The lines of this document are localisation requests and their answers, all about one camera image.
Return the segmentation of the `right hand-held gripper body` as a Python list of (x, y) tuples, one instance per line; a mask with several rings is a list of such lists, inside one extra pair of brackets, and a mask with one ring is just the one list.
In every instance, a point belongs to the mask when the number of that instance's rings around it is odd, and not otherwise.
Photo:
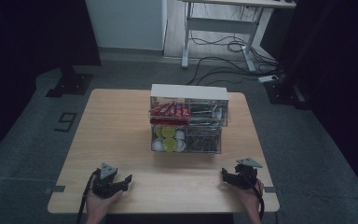
[(252, 188), (257, 182), (258, 168), (262, 168), (262, 165), (252, 158), (237, 160), (235, 185), (241, 189)]

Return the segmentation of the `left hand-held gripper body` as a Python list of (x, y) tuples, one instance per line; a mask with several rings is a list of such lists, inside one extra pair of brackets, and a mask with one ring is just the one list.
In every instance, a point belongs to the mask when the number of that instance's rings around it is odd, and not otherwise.
[(93, 181), (93, 193), (102, 199), (107, 199), (119, 192), (119, 186), (114, 183), (116, 174), (117, 168), (103, 162)]

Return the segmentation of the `person's right hand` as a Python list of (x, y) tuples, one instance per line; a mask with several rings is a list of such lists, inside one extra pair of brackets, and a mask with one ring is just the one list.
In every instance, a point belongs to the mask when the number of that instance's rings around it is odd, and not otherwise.
[(240, 201), (244, 207), (247, 217), (259, 216), (259, 205), (260, 202), (256, 196), (256, 193), (252, 189), (240, 189), (235, 187), (234, 190), (237, 192)]

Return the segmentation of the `person's left hand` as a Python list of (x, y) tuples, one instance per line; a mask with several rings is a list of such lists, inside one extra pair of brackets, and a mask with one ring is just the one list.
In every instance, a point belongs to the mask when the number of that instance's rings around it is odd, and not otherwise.
[(112, 197), (107, 199), (102, 199), (93, 193), (93, 190), (90, 189), (86, 197), (86, 209), (87, 217), (105, 217), (109, 207), (113, 202), (117, 201), (120, 196), (123, 194), (123, 191), (120, 190)]

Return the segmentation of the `pile of dark sachets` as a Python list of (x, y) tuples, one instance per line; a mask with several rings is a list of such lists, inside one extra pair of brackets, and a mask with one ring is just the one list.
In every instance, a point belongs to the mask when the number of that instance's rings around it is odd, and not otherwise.
[(190, 124), (199, 126), (222, 126), (223, 108), (219, 105), (192, 105), (190, 107)]
[(186, 131), (186, 150), (219, 154), (221, 152), (221, 133), (220, 128), (190, 127)]

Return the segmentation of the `black floor tape marker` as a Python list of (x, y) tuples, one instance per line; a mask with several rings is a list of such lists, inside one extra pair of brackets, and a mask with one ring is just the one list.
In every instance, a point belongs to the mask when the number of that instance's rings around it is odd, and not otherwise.
[(58, 126), (54, 129), (55, 132), (68, 133), (76, 120), (76, 113), (63, 112), (58, 120)]

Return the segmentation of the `row of red packets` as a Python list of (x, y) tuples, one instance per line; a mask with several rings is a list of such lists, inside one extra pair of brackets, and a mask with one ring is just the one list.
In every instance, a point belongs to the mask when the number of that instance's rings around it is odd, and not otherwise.
[(191, 115), (187, 104), (171, 102), (151, 108), (149, 118), (151, 124), (188, 125)]

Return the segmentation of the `clear drawer organizer white top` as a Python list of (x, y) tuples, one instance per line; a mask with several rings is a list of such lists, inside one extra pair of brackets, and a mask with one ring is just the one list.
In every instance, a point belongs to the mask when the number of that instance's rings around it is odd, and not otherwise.
[[(208, 127), (208, 128), (220, 128), (221, 130), (227, 126), (228, 123), (228, 93), (225, 88), (220, 87), (204, 87), (204, 86), (187, 86), (187, 85), (169, 85), (169, 84), (154, 84), (151, 87), (150, 93), (150, 105), (149, 110), (157, 105), (163, 105), (171, 102), (180, 104), (187, 104), (190, 107), (197, 104), (208, 104), (208, 105), (219, 105), (223, 108), (223, 125), (222, 126), (199, 126), (191, 125), (158, 125), (151, 124), (151, 150), (153, 142), (158, 139), (155, 135), (156, 126), (173, 126), (176, 131), (181, 130), (186, 134), (186, 131), (190, 127)], [(188, 152), (186, 148), (182, 152), (176, 153), (199, 153), (199, 152)]]

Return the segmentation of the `black stand base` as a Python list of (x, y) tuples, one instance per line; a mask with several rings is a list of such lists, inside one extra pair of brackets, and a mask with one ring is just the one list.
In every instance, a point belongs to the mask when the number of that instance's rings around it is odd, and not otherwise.
[(296, 109), (310, 110), (297, 81), (292, 77), (264, 84), (269, 101), (274, 105), (292, 105)]
[(46, 96), (60, 98), (64, 94), (84, 95), (93, 79), (92, 74), (79, 74), (72, 65), (60, 67), (62, 77), (57, 85), (50, 89)]

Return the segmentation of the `white power strip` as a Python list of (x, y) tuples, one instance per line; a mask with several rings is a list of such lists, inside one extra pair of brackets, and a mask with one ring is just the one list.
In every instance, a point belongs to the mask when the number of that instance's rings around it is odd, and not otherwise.
[(277, 80), (279, 80), (279, 78), (276, 75), (264, 76), (258, 78), (259, 83), (266, 83), (266, 82), (277, 81)]

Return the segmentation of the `black curtain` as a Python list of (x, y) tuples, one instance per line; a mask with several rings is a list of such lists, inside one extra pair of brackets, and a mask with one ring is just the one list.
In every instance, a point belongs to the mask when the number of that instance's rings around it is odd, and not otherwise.
[(358, 0), (296, 0), (281, 60), (358, 176)]
[(39, 75), (100, 64), (86, 0), (0, 0), (0, 141)]

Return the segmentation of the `white cabinet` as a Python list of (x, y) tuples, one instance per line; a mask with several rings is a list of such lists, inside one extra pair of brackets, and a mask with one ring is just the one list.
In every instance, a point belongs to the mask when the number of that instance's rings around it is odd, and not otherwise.
[(100, 48), (163, 50), (167, 0), (86, 0)]

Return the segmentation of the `white metal frame desk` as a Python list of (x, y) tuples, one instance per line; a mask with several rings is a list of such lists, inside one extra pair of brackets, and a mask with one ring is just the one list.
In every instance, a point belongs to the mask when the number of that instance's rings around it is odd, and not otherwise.
[[(232, 33), (248, 35), (246, 45), (241, 48), (245, 58), (247, 68), (250, 72), (255, 71), (255, 65), (251, 58), (251, 48), (255, 40), (261, 16), (265, 8), (289, 8), (294, 9), (296, 3), (294, 0), (180, 0), (187, 4), (185, 16), (185, 39), (182, 48), (181, 66), (188, 68), (189, 53), (189, 35), (191, 31)], [(191, 9), (194, 4), (208, 5), (227, 5), (240, 7), (254, 7), (255, 18), (251, 21), (234, 21), (223, 19), (198, 18), (191, 15)]]

